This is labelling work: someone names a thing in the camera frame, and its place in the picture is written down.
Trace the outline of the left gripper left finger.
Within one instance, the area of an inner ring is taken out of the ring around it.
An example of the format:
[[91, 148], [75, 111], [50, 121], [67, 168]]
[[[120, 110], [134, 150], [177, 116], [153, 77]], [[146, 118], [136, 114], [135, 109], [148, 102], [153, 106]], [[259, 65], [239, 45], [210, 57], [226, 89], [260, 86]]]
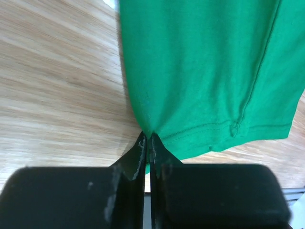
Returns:
[[3, 229], [140, 229], [147, 139], [109, 167], [24, 167], [0, 195]]

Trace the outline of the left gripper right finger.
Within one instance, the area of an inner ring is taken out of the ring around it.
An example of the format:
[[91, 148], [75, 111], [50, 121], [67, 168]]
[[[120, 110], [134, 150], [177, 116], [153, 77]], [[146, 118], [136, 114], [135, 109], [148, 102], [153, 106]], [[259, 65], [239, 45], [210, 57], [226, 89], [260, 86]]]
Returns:
[[149, 140], [154, 229], [287, 229], [291, 217], [273, 172], [260, 164], [185, 164]]

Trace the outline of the green t shirt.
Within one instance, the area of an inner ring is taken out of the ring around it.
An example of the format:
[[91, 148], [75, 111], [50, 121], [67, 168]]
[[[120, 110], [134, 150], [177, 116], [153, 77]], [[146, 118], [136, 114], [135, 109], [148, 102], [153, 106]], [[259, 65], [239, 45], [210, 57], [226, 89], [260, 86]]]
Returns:
[[302, 0], [122, 0], [134, 115], [178, 159], [285, 139], [305, 88]]

